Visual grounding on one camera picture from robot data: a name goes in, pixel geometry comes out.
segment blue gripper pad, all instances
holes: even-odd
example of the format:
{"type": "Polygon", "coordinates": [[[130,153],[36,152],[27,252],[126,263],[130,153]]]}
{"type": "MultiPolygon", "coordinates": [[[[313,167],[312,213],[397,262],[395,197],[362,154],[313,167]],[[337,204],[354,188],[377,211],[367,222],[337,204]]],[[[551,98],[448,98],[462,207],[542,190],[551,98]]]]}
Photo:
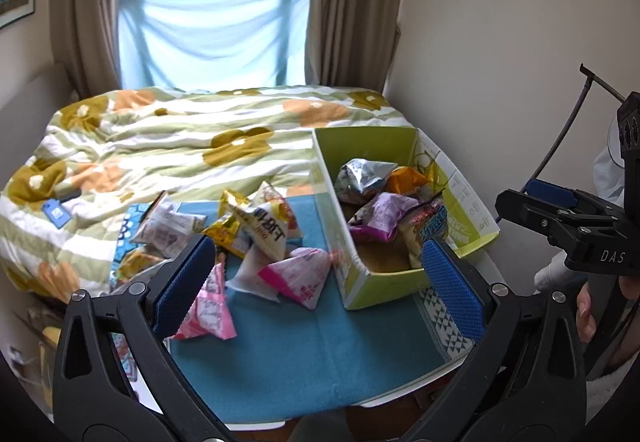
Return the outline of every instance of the blue gripper pad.
{"type": "Polygon", "coordinates": [[[422,247],[422,266],[462,335],[480,340],[485,332],[485,307],[435,240],[425,242],[422,247]]]}
{"type": "Polygon", "coordinates": [[[158,339],[173,336],[180,328],[198,291],[216,263],[216,245],[208,236],[180,262],[174,278],[154,303],[153,332],[158,339]]]}
{"type": "Polygon", "coordinates": [[[566,209],[571,209],[578,205],[578,200],[568,189],[537,178],[527,182],[526,192],[529,196],[566,209]]]}

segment blue tablecloth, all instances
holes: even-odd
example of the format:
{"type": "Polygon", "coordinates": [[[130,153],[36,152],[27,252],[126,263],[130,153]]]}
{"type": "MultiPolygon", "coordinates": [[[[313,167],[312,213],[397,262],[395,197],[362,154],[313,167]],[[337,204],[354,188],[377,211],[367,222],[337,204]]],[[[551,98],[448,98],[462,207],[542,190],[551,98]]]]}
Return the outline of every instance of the blue tablecloth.
{"type": "MultiPolygon", "coordinates": [[[[302,245],[326,248],[314,198],[289,202],[305,233],[302,245]]],[[[217,203],[190,202],[180,210],[211,217],[217,203]]],[[[239,263],[229,257],[227,279],[239,263]]],[[[238,336],[173,341],[171,353],[196,392],[228,424],[341,408],[448,362],[413,297],[346,311],[333,271],[315,311],[284,297],[278,304],[233,290],[226,295],[238,336]]]]}

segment purple snack bag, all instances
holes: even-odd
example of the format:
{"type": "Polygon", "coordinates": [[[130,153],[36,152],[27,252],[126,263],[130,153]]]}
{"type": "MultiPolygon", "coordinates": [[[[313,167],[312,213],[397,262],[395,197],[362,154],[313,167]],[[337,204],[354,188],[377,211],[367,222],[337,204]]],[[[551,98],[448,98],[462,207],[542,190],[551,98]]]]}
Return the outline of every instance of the purple snack bag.
{"type": "Polygon", "coordinates": [[[354,240],[360,242],[391,242],[396,236],[396,226],[400,218],[419,204],[415,198],[395,193],[380,193],[349,220],[351,235],[354,240]]]}

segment curtain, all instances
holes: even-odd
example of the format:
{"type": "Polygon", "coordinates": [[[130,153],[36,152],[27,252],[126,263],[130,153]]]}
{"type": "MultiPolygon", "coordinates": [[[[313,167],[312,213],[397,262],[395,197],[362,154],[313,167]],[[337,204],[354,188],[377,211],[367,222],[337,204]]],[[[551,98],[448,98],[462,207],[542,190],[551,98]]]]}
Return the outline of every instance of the curtain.
{"type": "Polygon", "coordinates": [[[81,97],[120,87],[118,0],[49,0],[53,57],[81,97]]]}
{"type": "Polygon", "coordinates": [[[309,0],[120,0],[123,88],[304,84],[309,0]]]}
{"type": "Polygon", "coordinates": [[[307,84],[381,92],[398,39],[399,5],[400,0],[311,0],[307,84]]]}

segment black and white geometric pattern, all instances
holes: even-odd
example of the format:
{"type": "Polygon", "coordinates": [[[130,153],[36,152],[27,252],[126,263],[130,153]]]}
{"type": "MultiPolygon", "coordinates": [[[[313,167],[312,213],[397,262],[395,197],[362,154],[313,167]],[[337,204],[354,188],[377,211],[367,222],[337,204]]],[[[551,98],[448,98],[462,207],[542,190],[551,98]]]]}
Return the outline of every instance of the black and white geometric pattern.
{"type": "Polygon", "coordinates": [[[433,339],[440,341],[438,348],[446,359],[457,359],[472,348],[474,342],[460,333],[436,291],[429,288],[414,296],[433,339]]]}

